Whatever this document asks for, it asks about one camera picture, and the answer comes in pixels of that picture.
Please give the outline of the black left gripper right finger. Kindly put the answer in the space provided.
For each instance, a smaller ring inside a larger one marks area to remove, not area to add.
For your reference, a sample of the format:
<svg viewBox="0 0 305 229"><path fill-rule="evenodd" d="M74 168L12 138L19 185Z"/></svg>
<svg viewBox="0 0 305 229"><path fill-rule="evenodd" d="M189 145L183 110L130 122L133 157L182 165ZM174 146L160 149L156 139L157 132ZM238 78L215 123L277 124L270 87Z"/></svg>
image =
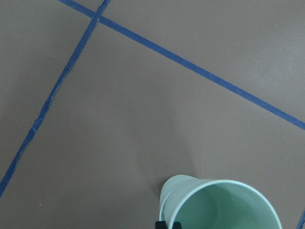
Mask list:
<svg viewBox="0 0 305 229"><path fill-rule="evenodd" d="M182 229L182 225L181 225L181 223L180 223L180 222L175 221L175 222L173 223L173 227L172 227L172 229Z"/></svg>

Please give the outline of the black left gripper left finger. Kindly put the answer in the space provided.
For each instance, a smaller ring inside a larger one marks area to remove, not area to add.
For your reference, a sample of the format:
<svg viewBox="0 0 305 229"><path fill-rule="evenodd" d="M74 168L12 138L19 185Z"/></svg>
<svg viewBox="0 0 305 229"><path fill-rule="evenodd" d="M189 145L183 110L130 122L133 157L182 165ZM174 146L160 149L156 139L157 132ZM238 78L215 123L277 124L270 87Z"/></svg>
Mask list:
<svg viewBox="0 0 305 229"><path fill-rule="evenodd" d="M166 222L165 221L156 221L155 229L166 229Z"/></svg>

